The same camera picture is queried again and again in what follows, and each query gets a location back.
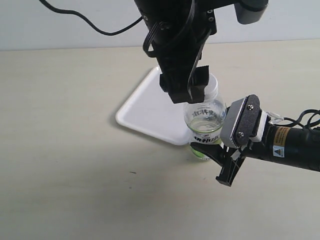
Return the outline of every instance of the yellow warning label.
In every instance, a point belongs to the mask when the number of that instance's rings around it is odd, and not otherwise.
[[[276,130],[274,135],[273,145],[284,147],[286,144],[286,139],[288,132],[290,131],[290,127],[281,126]]]

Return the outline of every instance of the wire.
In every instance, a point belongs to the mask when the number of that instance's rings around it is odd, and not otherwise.
[[[149,48],[151,44],[153,43],[157,33],[159,30],[162,30],[162,27],[166,24],[163,21],[156,22],[152,28],[150,29],[149,33],[145,37],[144,43],[143,43],[143,51],[147,54],[148,57],[150,58],[156,58],[160,54],[163,54],[169,50],[171,50],[173,47],[175,47],[181,38],[186,34],[186,32],[189,30],[191,23],[194,20],[195,17],[195,12],[196,12],[196,2],[195,0],[191,0],[191,5],[190,5],[190,10],[188,17],[186,18],[186,21],[181,28],[181,30],[164,46],[159,47],[157,50],[149,51]]]
[[[313,115],[308,119],[307,124],[303,125],[301,123],[301,121],[304,118],[304,116],[307,115],[307,114],[313,114]],[[315,131],[312,128],[320,124],[320,119],[317,120],[317,121],[311,122],[312,119],[317,115],[320,115],[320,110],[308,109],[308,110],[303,111],[300,114],[300,116],[298,117],[297,120],[294,120],[294,119],[289,118],[289,117],[284,117],[283,118],[283,120],[290,121],[292,123],[289,123],[289,124],[275,124],[275,125],[276,126],[282,126],[282,127],[288,127],[288,128],[293,128],[295,126],[300,126],[303,129],[308,129],[312,134],[317,134],[318,135],[318,134],[320,134],[320,131]]]
[[[94,30],[96,30],[98,33],[102,34],[102,35],[106,35],[106,36],[115,36],[118,34],[122,34],[125,31],[133,28],[135,25],[137,25],[138,23],[141,22],[141,20],[143,19],[142,17],[140,17],[138,20],[136,20],[135,22],[131,23],[129,26],[126,26],[125,28],[119,30],[119,31],[115,31],[115,32],[106,32],[106,31],[102,31],[101,29],[99,29],[98,27],[96,27],[86,16],[82,15],[80,12],[75,11],[75,10],[66,10],[66,9],[60,9],[60,8],[56,8],[54,6],[52,6],[50,3],[48,3],[46,0],[39,0],[40,3],[42,3],[45,7],[47,7],[49,10],[57,13],[57,14],[70,14],[70,15],[76,15],[79,18],[83,19],[87,24],[89,24]]]

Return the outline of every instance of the beige tabletop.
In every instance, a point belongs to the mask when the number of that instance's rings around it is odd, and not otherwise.
[[[228,104],[320,108],[320,40],[212,44],[200,64]],[[320,239],[320,173],[248,158],[230,188],[116,124],[156,65],[140,47],[0,52],[0,239]]]

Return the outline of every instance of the black cylinder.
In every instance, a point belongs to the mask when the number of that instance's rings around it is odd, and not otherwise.
[[[308,129],[272,125],[247,157],[320,172],[320,135]]]

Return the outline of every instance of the warning label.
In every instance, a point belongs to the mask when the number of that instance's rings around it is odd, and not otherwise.
[[[284,147],[290,127],[281,126],[276,130],[274,135],[273,145]]]
[[[285,147],[284,146],[273,146],[273,156],[277,158],[285,157]]]

